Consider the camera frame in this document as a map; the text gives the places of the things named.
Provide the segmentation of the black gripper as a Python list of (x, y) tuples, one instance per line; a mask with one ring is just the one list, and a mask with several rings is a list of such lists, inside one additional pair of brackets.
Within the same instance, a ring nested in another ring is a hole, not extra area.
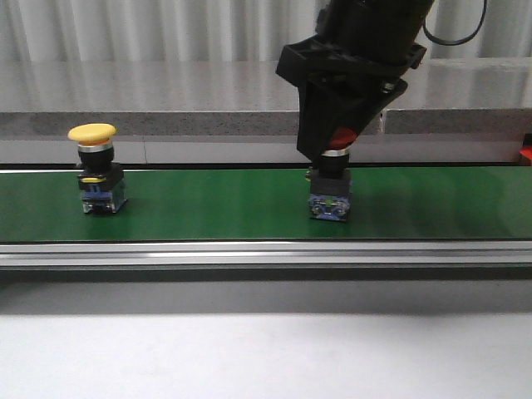
[(432, 5), (331, 1), (320, 11), (313, 36), (283, 47), (276, 73), (294, 86), (319, 71), (364, 74), (350, 76), (347, 83), (313, 78), (300, 88), (299, 152), (315, 161), (338, 128), (360, 135), (406, 91), (400, 76), (418, 68), (425, 56), (416, 36)]

